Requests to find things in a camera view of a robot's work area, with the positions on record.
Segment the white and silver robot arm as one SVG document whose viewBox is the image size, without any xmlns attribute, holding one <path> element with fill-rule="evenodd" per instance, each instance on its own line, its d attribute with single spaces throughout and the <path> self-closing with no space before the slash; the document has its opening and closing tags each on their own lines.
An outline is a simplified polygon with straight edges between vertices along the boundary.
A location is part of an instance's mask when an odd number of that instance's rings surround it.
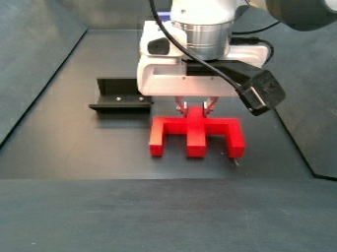
<svg viewBox="0 0 337 252">
<path fill-rule="evenodd" d="M 237 95 L 253 115 L 281 103 L 285 91 L 262 68 L 273 48 L 231 36 L 245 6 L 302 32 L 337 21 L 337 0 L 173 0 L 170 20 L 143 24 L 137 67 L 143 95 L 171 95 L 181 111 L 187 110 L 185 96 L 205 96 L 205 110 L 211 110 L 219 97 Z"/>
</svg>

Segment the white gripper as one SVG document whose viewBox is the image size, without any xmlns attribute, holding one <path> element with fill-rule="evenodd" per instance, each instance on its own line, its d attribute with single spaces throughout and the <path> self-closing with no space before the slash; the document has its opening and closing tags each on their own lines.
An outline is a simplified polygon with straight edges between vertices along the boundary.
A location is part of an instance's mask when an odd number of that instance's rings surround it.
<svg viewBox="0 0 337 252">
<path fill-rule="evenodd" d="M 261 68 L 268 61 L 270 49 L 261 42 L 234 42 L 229 38 L 231 23 L 193 26 L 163 22 L 165 29 L 202 60 L 238 60 Z M 189 56 L 174 45 L 166 34 L 149 42 L 147 49 L 139 48 L 137 86 L 143 95 L 209 96 L 203 102 L 203 116 L 209 116 L 218 102 L 218 96 L 236 96 L 231 85 L 221 77 L 187 74 Z M 177 110 L 187 116 L 189 104 L 175 97 Z"/>
</svg>

